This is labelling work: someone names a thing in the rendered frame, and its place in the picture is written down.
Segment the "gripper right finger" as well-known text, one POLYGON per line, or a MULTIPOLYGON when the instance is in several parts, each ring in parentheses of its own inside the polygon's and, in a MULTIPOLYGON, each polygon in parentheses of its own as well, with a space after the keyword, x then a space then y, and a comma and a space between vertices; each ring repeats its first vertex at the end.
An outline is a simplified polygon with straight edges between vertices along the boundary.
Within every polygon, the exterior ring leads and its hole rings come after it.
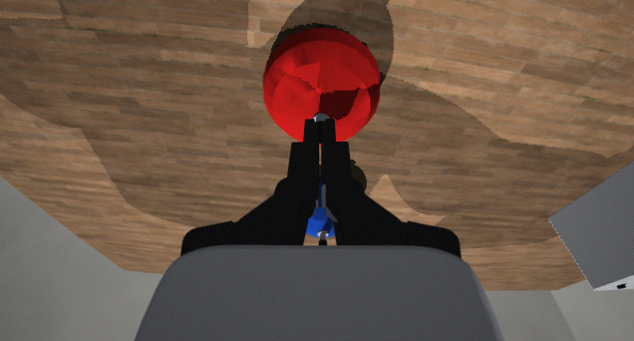
POLYGON ((321 193, 336 245, 424 246, 462 258, 459 239, 451 230, 402 222, 365 195, 352 177, 349 143, 336 142, 335 119, 321 122, 321 193))

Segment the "blue dome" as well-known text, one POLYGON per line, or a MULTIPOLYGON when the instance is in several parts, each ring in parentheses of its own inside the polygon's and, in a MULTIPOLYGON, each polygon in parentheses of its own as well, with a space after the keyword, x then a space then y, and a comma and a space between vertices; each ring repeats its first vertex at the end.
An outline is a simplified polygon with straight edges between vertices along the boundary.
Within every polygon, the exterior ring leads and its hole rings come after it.
POLYGON ((326 208, 322 208, 321 176, 319 177, 319 208, 308 219, 306 233, 320 237, 319 245, 327 245, 326 237, 334 236, 332 219, 326 215, 326 208))

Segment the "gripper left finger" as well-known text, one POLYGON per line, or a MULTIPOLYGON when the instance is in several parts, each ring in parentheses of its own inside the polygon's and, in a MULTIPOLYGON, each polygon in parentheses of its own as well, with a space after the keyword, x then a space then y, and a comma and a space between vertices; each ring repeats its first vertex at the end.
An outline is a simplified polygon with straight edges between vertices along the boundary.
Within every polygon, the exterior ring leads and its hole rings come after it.
POLYGON ((273 196, 239 221, 190 230, 180 255, 217 245, 303 245, 308 219, 319 207, 319 125, 305 119, 303 142, 292 142, 287 177, 273 196))

